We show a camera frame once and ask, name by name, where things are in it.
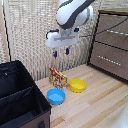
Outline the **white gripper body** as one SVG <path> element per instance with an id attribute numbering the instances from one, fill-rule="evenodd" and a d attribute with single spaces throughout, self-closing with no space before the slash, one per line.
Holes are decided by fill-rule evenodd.
<path id="1" fill-rule="evenodd" d="M 49 48 L 74 45 L 79 41 L 79 29 L 50 30 L 46 38 L 46 46 Z"/>

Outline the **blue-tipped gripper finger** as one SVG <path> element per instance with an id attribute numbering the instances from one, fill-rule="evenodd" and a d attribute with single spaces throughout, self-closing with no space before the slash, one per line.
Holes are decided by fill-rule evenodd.
<path id="1" fill-rule="evenodd" d="M 53 56 L 56 58 L 57 57 L 57 50 L 56 49 L 54 49 L 54 51 L 53 51 Z"/>
<path id="2" fill-rule="evenodd" d="M 66 54 L 66 55 L 69 55 L 69 51 L 70 51 L 70 48 L 69 48 L 69 47 L 66 48 L 66 52 L 65 52 L 65 54 Z"/>

